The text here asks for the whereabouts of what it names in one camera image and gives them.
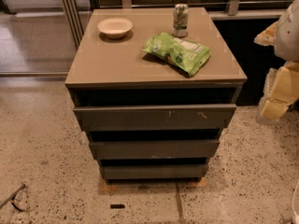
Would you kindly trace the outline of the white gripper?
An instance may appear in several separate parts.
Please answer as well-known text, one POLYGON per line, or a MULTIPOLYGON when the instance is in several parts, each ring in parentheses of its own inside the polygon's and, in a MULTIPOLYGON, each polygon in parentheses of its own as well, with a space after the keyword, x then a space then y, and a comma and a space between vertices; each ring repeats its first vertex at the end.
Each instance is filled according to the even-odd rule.
MULTIPOLYGON (((272 23, 256 35, 254 42, 261 46, 274 46, 277 25, 276 21, 272 23)), ((261 100, 260 113, 267 119, 280 119, 288 110, 289 105, 299 99, 299 63, 285 62, 278 69, 270 90, 270 98, 274 101, 264 98, 261 100)))

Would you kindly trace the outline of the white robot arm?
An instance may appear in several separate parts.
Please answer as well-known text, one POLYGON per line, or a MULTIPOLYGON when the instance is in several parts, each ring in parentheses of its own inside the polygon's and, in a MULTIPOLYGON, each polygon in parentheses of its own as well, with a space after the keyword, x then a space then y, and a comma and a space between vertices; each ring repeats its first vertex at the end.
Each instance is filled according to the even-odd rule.
POLYGON ((273 46, 275 55, 285 61, 279 69, 269 70, 258 106, 256 120, 272 125, 299 99, 299 0, 294 0, 254 42, 273 46))

